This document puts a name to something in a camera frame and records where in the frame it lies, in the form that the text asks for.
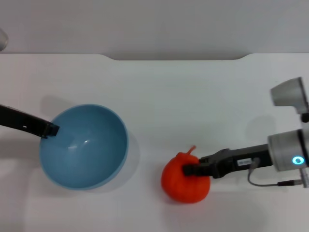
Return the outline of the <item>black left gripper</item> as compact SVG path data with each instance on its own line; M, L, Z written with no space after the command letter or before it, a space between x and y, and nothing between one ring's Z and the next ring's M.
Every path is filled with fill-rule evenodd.
M25 112L5 105L0 105L0 125L29 132L43 139L56 136L59 130L59 126L52 122L35 116L28 116Z

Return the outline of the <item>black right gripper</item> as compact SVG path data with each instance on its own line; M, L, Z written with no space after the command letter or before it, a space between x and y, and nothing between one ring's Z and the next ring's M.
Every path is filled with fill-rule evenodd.
M201 157L198 164L184 165L183 174L185 176L212 176L218 179L232 172L248 170L255 158L259 159L258 168L273 165L268 145L265 144L235 150L220 150L212 155Z

